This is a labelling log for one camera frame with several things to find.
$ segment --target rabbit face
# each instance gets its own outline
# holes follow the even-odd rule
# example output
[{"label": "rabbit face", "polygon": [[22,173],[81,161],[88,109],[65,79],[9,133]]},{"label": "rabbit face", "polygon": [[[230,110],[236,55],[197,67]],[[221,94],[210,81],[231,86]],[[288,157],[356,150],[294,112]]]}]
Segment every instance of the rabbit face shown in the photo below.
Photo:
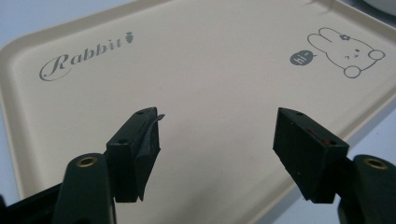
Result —
[{"label": "rabbit face", "polygon": [[347,77],[354,78],[385,57],[385,53],[348,35],[330,28],[321,28],[318,34],[308,36],[308,42],[326,53],[329,60],[344,69]]}]

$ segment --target plastic tray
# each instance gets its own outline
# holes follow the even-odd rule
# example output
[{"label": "plastic tray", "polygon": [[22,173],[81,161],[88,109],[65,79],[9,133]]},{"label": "plastic tray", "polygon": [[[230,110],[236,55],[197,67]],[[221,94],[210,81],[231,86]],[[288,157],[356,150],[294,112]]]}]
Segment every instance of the plastic tray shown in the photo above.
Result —
[{"label": "plastic tray", "polygon": [[27,35],[0,52],[19,191],[155,105],[163,150],[119,223],[254,222],[293,187],[277,108],[347,140],[395,98],[395,59],[394,29],[331,0],[145,0]]}]

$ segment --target white table surface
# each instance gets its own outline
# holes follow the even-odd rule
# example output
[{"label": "white table surface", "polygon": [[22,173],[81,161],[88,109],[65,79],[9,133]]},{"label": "white table surface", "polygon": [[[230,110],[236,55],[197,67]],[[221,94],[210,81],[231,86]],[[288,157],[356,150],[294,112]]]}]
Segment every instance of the white table surface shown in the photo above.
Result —
[{"label": "white table surface", "polygon": [[[0,0],[0,48],[22,35],[128,2],[132,2],[132,0]],[[360,9],[367,7],[360,0],[346,0],[346,2]],[[389,18],[387,15],[384,17],[388,21],[396,22],[396,19],[393,20],[392,17]],[[348,157],[352,159],[358,154],[370,154],[396,164],[395,136],[396,102],[392,102],[348,141],[353,149]],[[2,119],[0,119],[0,180],[0,194],[3,195],[6,203],[10,205],[17,202],[20,198]],[[338,200],[334,204],[306,202],[300,191],[296,189],[259,223],[337,223],[337,205]]]}]

